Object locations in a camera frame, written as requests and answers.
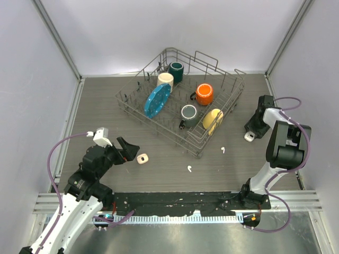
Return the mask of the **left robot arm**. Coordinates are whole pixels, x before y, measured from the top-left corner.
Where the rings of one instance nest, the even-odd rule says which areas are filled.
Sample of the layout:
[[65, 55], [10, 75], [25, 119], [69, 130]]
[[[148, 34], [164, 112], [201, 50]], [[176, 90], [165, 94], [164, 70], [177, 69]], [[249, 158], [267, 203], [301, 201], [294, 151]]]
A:
[[79, 169], [68, 179], [64, 193], [57, 194], [58, 209], [37, 238], [21, 253], [69, 253], [77, 238], [92, 221], [97, 212], [107, 211], [114, 201], [113, 190], [100, 183], [100, 179], [112, 167], [133, 161], [140, 149], [118, 137], [116, 148], [99, 132], [87, 132], [94, 146], [89, 147], [79, 163]]

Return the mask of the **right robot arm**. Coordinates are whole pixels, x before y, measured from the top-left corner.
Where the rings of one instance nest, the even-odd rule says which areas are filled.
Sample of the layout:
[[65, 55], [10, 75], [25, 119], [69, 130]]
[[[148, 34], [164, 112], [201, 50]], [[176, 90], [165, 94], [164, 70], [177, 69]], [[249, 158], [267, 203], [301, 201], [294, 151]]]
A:
[[246, 209], [259, 207], [268, 200], [268, 192], [280, 178], [304, 167], [309, 157], [311, 127], [295, 122], [276, 107], [271, 95], [258, 99], [257, 109], [245, 124], [244, 139], [252, 142], [271, 130], [261, 170], [242, 186], [238, 198]]

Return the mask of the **beige earbud charging case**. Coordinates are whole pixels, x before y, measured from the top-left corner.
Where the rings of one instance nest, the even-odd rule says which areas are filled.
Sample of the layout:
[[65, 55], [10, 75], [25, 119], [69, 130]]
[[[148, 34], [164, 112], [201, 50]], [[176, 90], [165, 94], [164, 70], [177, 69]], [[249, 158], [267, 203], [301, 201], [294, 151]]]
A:
[[143, 165], [149, 161], [149, 157], [146, 153], [137, 156], [137, 163]]

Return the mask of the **white earbud case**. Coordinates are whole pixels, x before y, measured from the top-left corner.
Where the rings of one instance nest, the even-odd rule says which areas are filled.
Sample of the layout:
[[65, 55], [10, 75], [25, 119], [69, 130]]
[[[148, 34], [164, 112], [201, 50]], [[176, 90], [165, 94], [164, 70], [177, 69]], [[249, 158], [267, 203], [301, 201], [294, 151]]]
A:
[[252, 142], [255, 139], [255, 134], [253, 132], [251, 132], [251, 131], [248, 131], [248, 132], [245, 133], [244, 139], [247, 142]]

